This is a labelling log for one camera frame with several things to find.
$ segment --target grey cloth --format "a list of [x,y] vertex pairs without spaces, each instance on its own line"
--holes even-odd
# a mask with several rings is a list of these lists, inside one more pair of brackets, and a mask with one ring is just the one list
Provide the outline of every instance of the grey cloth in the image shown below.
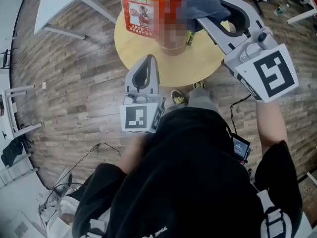
[[219,113],[215,104],[210,99],[209,92],[201,87],[198,87],[189,93],[188,104],[183,103],[183,104],[171,106],[165,110],[163,116],[170,113],[171,111],[182,109],[185,107],[209,109]]
[[208,17],[217,22],[226,21],[231,15],[219,0],[186,0],[187,30],[198,32],[202,27],[195,19]]

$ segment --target black shirt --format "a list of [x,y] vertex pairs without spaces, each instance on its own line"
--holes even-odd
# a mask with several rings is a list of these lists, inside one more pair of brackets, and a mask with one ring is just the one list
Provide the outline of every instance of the black shirt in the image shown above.
[[[256,171],[259,190],[287,213],[293,234],[302,216],[297,176],[284,141],[272,146]],[[96,168],[80,201],[73,236],[111,207],[104,237],[260,237],[263,208],[246,169],[233,157],[222,117],[183,108],[164,116],[146,156],[128,176],[118,167]]]

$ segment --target round wooden table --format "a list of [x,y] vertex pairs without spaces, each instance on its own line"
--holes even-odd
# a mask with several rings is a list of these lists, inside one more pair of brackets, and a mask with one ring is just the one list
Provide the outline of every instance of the round wooden table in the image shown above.
[[[229,30],[229,23],[222,25]],[[192,45],[178,56],[167,56],[158,43],[126,30],[121,11],[114,30],[115,48],[124,65],[131,69],[142,57],[152,54],[158,61],[160,86],[180,87],[198,82],[213,74],[220,66],[224,53],[206,31],[196,33]]]

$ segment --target table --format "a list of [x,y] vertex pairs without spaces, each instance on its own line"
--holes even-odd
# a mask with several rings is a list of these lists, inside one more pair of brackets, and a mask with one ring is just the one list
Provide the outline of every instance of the table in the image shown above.
[[306,11],[306,12],[304,12],[302,14],[299,14],[299,15],[297,15],[295,17],[292,17],[292,18],[288,19],[287,23],[293,24],[293,23],[298,22],[298,21],[300,21],[302,19],[314,16],[315,14],[317,14],[317,0],[310,0],[310,1],[312,3],[312,6],[313,6],[312,10]]
[[[229,30],[227,21],[222,25]],[[192,45],[183,53],[167,56],[154,39],[126,30],[122,11],[115,25],[114,42],[120,59],[128,69],[142,57],[154,55],[158,61],[160,86],[180,87],[198,82],[213,74],[224,58],[224,53],[204,30],[196,33]]]
[[[41,0],[38,14],[36,17],[34,34],[37,34],[40,30],[44,29],[51,32],[56,32],[64,35],[68,35],[71,37],[75,37],[78,39],[85,39],[86,35],[83,33],[75,32],[72,30],[68,30],[62,27],[53,26],[49,24],[58,13],[60,13],[66,7],[72,5],[74,2],[78,0]],[[93,9],[100,12],[103,16],[108,18],[114,24],[116,23],[116,19],[111,13],[98,1],[96,0],[81,0],[91,6]]]
[[17,127],[15,126],[16,123],[15,123],[14,113],[16,112],[16,109],[12,105],[11,98],[26,95],[26,90],[29,90],[29,89],[34,89],[34,85],[12,88],[8,90],[4,90],[2,92],[4,114],[1,118],[3,121],[6,136],[9,139],[14,139],[16,137],[19,137],[27,132],[30,132],[42,126],[41,123],[38,123],[37,125],[30,125],[21,130],[18,130]]

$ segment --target grey pants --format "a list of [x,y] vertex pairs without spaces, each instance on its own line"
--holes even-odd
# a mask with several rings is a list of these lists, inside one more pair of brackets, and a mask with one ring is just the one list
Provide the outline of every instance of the grey pants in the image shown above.
[[169,112],[171,112],[173,110],[182,109],[185,107],[209,109],[209,110],[216,111],[218,113],[216,106],[214,105],[214,103],[210,99],[209,92],[201,87],[197,87],[189,93],[188,104],[183,103],[183,104],[171,106],[171,107],[165,109],[163,116],[168,114]]

